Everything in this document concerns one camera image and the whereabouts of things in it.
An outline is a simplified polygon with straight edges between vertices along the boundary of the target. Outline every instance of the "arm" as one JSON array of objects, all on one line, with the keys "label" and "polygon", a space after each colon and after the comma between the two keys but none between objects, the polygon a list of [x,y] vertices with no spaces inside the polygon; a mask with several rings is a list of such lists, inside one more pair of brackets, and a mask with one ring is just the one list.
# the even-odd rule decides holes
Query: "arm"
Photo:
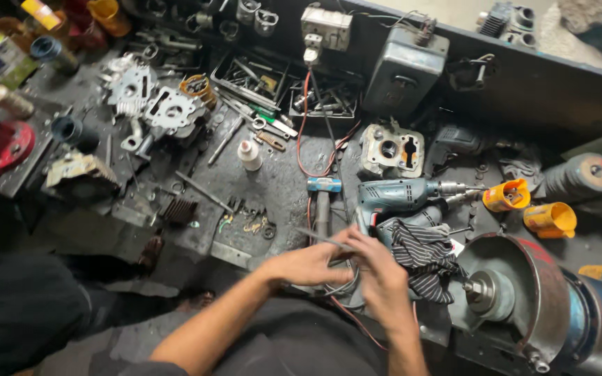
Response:
[{"label": "arm", "polygon": [[389,375],[429,376],[414,306],[408,297],[408,273],[377,239],[350,228],[347,244],[358,252],[366,307],[389,340]]},{"label": "arm", "polygon": [[[344,242],[347,230],[334,239]],[[340,252],[337,246],[322,243],[264,261],[220,299],[165,338],[150,360],[175,363],[190,376],[208,374],[281,282],[302,286],[349,282],[353,278],[352,269],[327,267]]]}]

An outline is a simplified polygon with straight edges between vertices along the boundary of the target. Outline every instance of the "hammer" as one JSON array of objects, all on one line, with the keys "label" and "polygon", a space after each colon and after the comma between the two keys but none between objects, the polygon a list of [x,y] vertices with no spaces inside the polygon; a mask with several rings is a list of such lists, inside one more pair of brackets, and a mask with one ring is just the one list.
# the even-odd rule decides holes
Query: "hammer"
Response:
[{"label": "hammer", "polygon": [[329,193],[340,192],[342,183],[330,177],[309,177],[308,192],[317,192],[317,216],[315,219],[317,234],[329,236]]}]

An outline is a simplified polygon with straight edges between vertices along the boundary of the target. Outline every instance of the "hammer head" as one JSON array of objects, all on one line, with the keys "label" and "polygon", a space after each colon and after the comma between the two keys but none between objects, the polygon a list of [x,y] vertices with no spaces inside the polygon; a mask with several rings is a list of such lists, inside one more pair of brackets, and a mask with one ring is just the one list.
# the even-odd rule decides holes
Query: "hammer head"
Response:
[{"label": "hammer head", "polygon": [[342,183],[331,177],[309,177],[308,191],[340,192]]}]

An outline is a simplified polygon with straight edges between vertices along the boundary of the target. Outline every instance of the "striped cloth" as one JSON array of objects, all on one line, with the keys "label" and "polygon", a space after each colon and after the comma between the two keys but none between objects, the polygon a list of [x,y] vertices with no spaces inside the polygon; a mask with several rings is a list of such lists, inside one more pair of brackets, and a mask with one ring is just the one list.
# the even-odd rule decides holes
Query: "striped cloth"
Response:
[{"label": "striped cloth", "polygon": [[431,302],[454,303],[447,281],[442,284],[441,279],[468,277],[468,273],[457,264],[447,235],[397,220],[392,227],[392,240],[391,253],[408,271],[408,284],[415,294]]}]

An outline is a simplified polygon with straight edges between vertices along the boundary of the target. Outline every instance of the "white plastic bottle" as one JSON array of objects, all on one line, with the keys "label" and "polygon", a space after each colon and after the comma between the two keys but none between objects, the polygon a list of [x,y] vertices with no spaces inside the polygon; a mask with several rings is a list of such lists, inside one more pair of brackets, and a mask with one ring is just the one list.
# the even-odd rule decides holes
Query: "white plastic bottle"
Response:
[{"label": "white plastic bottle", "polygon": [[248,171],[256,171],[263,164],[259,147],[252,141],[241,141],[238,145],[238,158],[240,158],[243,167]]}]

